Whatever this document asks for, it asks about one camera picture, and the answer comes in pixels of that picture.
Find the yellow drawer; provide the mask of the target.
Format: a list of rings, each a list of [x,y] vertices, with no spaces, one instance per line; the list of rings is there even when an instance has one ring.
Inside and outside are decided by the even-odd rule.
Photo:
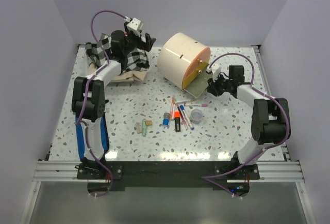
[[[183,77],[182,88],[186,88],[201,72],[208,66],[208,63],[192,63]]]

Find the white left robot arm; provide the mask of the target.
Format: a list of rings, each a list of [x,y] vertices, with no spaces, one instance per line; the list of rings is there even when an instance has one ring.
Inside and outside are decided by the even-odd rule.
[[[115,30],[92,45],[90,55],[99,51],[94,58],[104,56],[104,64],[90,75],[74,80],[71,108],[75,114],[78,155],[84,164],[94,161],[88,171],[96,179],[103,178],[107,172],[107,166],[100,162],[109,150],[105,87],[124,72],[148,69],[146,53],[155,42],[156,38],[149,34],[142,36],[128,29]]]

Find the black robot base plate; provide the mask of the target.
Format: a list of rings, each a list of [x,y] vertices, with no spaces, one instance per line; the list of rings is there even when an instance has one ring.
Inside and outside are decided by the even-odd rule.
[[[97,162],[87,161],[75,166],[77,178],[88,181],[88,192],[124,191],[128,187],[202,188],[210,177],[233,193],[248,192],[249,180],[260,178],[257,165],[248,165],[231,173],[238,163],[230,161],[167,161],[167,162]]]

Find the beige small eraser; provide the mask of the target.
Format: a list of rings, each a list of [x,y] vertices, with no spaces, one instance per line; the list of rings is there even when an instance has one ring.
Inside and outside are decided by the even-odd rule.
[[[141,123],[137,122],[135,124],[135,128],[136,128],[136,131],[138,134],[142,133],[142,126],[141,126]]]

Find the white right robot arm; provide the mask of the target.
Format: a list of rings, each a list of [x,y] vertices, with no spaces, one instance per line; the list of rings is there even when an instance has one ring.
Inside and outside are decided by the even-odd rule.
[[[251,138],[231,158],[230,174],[241,179],[248,173],[248,167],[269,149],[284,143],[291,135],[289,104],[285,98],[275,98],[256,89],[247,82],[244,66],[230,66],[229,75],[221,72],[217,65],[206,69],[212,78],[208,79],[207,92],[215,97],[229,93],[252,109]]]

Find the grey-green bottom drawer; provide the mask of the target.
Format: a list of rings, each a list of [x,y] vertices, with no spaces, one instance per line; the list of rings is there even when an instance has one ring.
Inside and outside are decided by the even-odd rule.
[[[197,99],[207,89],[209,79],[212,79],[212,74],[203,69],[184,90]]]

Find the green translucent eraser tube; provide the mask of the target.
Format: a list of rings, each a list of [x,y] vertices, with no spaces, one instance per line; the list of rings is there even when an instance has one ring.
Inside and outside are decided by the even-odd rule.
[[[147,134],[147,125],[146,125],[146,119],[142,120],[142,135],[145,137]]]

